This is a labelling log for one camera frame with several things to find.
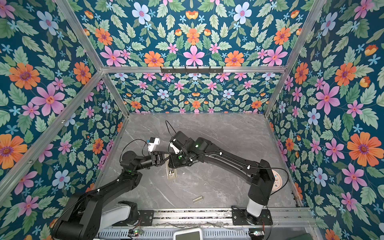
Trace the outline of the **beige battery cover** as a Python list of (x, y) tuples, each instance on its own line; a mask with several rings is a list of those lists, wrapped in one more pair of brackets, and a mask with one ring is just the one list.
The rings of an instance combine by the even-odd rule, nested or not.
[(196, 197), (196, 198), (193, 199), (193, 203), (196, 204), (196, 203), (202, 201), (203, 199), (204, 199), (203, 196), (198, 196), (198, 197)]

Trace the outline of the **beige remote control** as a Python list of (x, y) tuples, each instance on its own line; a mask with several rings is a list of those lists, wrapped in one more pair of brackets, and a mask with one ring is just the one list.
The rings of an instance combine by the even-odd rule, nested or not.
[(169, 167), (168, 164), (166, 164), (166, 169), (167, 169), (168, 180), (174, 180), (178, 177), (176, 169)]

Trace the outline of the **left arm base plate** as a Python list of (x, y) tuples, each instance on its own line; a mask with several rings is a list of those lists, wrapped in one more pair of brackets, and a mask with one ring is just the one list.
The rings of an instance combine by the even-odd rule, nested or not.
[(154, 210), (138, 210), (130, 214), (126, 220), (113, 224), (113, 227), (149, 227), (152, 226), (154, 214)]

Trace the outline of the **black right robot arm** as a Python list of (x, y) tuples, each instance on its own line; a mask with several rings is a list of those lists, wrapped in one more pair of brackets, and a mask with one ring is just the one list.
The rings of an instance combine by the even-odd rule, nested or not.
[(218, 147), (213, 142), (197, 138), (193, 140), (182, 132), (170, 139), (171, 168), (191, 166), (197, 162), (218, 166), (250, 184), (248, 205), (243, 211), (247, 222), (256, 225), (263, 219), (262, 211), (268, 205), (275, 183), (275, 175), (269, 162), (247, 160)]

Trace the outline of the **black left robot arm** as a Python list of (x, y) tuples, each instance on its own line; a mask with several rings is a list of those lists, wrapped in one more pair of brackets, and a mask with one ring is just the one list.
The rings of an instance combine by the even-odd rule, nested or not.
[(140, 213), (136, 203), (120, 201), (119, 207), (104, 211), (104, 207), (122, 194), (135, 189), (142, 178), (140, 170), (163, 165), (171, 153), (154, 151), (148, 156), (138, 156), (127, 151), (121, 156), (121, 174), (110, 183), (87, 193), (70, 197), (51, 235), (55, 240), (92, 240), (98, 232), (116, 223), (136, 225)]

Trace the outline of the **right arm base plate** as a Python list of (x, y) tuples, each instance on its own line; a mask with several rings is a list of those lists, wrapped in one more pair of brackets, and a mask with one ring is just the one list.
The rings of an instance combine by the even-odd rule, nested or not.
[(255, 217), (248, 213), (246, 209), (232, 208), (232, 221), (235, 226), (272, 226), (273, 220), (271, 212), (267, 209), (262, 209), (261, 215)]

